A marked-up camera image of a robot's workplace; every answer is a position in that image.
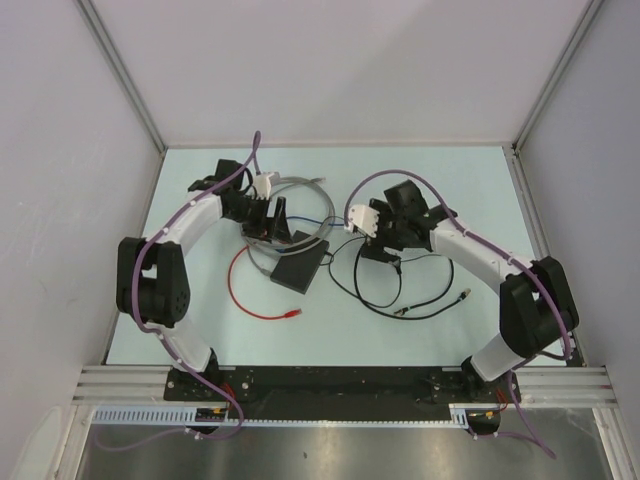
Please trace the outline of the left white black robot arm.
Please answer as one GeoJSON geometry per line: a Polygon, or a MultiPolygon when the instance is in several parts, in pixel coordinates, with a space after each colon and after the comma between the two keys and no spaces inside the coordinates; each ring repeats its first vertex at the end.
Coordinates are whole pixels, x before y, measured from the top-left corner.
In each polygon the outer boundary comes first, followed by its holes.
{"type": "Polygon", "coordinates": [[[281,183],[280,175],[257,175],[252,194],[243,193],[240,182],[240,178],[195,182],[186,203],[152,238],[126,237],[118,246],[118,310],[130,315],[141,331],[155,335],[178,369],[190,370],[185,385],[202,400],[219,392],[221,376],[214,350],[188,317],[191,291],[186,254],[221,219],[238,223],[249,238],[292,242],[286,201],[278,198],[274,214],[268,214],[272,188],[281,183]]]}

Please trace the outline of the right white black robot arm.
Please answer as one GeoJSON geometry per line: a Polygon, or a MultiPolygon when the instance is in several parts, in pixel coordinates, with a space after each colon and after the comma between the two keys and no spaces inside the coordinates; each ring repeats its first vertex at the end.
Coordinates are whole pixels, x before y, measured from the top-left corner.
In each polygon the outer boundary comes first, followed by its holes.
{"type": "Polygon", "coordinates": [[[390,263],[392,251],[424,248],[447,257],[487,285],[499,299],[498,332],[461,365],[461,388],[484,401],[508,371],[548,355],[556,341],[571,352],[569,333],[579,324],[561,263],[551,256],[515,255],[466,227],[445,202],[431,207],[411,180],[388,188],[381,200],[350,204],[346,228],[366,237],[364,257],[390,263]]]}

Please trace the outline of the black network switch box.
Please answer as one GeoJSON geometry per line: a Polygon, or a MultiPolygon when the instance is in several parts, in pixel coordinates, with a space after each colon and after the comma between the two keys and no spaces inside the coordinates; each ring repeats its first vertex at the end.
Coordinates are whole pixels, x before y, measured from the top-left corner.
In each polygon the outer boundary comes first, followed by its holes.
{"type": "Polygon", "coordinates": [[[296,230],[293,241],[302,242],[302,245],[292,249],[278,249],[279,258],[268,275],[273,283],[300,294],[308,291],[329,247],[327,240],[315,239],[308,242],[309,238],[310,234],[296,230]]]}

